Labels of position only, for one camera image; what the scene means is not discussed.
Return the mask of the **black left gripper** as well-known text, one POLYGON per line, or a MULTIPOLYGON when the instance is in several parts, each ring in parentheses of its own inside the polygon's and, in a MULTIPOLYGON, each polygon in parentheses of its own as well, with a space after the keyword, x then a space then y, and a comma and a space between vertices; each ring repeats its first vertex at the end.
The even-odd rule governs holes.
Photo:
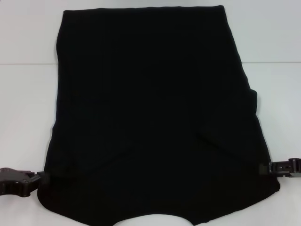
POLYGON ((31 171, 15 170, 11 168, 0 169, 0 194, 29 197, 38 186, 48 186, 50 176, 44 171, 37 173, 31 171))

